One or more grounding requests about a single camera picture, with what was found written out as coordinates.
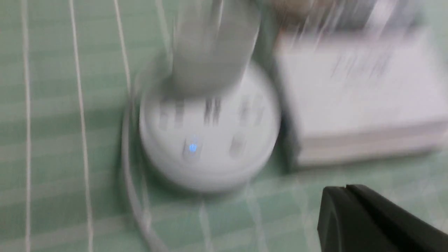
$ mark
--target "black plastic object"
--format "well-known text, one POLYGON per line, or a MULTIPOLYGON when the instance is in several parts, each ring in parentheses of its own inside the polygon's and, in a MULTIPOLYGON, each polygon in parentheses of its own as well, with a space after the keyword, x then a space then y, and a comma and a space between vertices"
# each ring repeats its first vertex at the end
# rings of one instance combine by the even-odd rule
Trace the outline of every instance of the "black plastic object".
POLYGON ((322 252, 448 252, 448 235, 363 185, 326 187, 322 252))

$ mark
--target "green checkered fabric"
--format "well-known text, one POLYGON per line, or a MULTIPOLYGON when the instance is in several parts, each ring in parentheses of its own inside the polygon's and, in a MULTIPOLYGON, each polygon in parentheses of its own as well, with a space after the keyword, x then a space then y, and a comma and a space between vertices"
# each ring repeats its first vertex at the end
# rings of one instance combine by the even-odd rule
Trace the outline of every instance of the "green checkered fabric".
MULTIPOLYGON (((148 251, 122 197, 121 117, 136 71, 169 45, 178 1, 0 1, 0 251, 148 251)), ((448 59, 448 4, 425 3, 448 59)), ((322 189, 347 183, 448 232, 448 151, 294 174, 283 153, 217 198, 166 190, 143 165, 134 178, 171 251, 320 251, 322 189)))

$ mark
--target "white wire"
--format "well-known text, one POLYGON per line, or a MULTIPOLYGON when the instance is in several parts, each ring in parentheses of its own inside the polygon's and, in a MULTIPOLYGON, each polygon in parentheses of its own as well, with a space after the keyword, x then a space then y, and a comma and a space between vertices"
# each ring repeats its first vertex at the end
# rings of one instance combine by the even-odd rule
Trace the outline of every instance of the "white wire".
POLYGON ((153 252, 169 252, 169 249, 151 228, 147 227, 144 222, 143 208, 138 199, 134 183, 131 175, 131 165, 129 160, 129 121, 132 110, 132 101, 129 102, 125 109, 123 117, 123 127, 121 129, 121 162, 125 179, 126 194, 129 199, 132 215, 138 225, 141 235, 145 239, 148 247, 153 252))

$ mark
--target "white cardboard box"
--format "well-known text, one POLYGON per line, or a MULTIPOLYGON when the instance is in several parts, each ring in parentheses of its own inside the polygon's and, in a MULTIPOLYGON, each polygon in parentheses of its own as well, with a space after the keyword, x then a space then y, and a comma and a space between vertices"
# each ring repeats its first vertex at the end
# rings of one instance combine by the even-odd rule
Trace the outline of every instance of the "white cardboard box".
POLYGON ((425 29, 276 46, 296 162, 328 165, 427 151, 448 129, 446 81, 425 29))

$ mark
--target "blue led light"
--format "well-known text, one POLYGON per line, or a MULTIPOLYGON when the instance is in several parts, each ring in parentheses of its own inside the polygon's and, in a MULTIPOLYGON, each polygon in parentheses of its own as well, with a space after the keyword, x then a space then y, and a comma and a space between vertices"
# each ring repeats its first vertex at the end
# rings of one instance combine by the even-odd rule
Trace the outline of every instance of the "blue led light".
POLYGON ((190 152, 195 152, 197 148, 198 148, 198 146, 194 143, 190 144, 190 146, 189 146, 190 152))

